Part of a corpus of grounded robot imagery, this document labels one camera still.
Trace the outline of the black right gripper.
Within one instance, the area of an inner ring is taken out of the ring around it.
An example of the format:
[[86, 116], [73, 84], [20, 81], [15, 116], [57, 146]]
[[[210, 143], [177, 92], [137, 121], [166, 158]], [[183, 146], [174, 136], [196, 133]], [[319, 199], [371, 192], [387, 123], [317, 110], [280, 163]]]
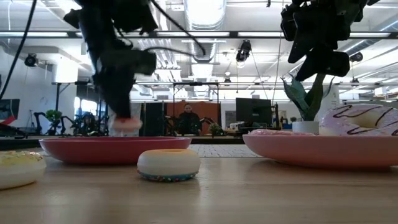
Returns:
[[368, 4], [369, 0], [292, 0], [283, 8], [280, 28], [285, 39], [293, 41], [288, 63], [307, 54], [296, 81], [302, 82], [326, 66], [326, 49], [314, 47], [315, 41], [336, 47], [338, 41], [347, 40], [352, 23], [362, 20]]

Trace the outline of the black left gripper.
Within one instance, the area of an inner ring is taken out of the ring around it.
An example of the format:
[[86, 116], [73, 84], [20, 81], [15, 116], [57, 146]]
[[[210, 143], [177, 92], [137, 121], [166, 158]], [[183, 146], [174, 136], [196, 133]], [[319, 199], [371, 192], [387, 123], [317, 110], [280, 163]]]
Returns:
[[122, 56], [127, 56], [132, 47], [119, 39], [114, 31], [87, 29], [86, 51], [93, 69], [92, 80], [97, 92], [108, 104], [117, 118], [130, 118], [130, 91], [134, 84], [132, 77], [119, 80], [106, 76], [111, 70], [122, 67]]

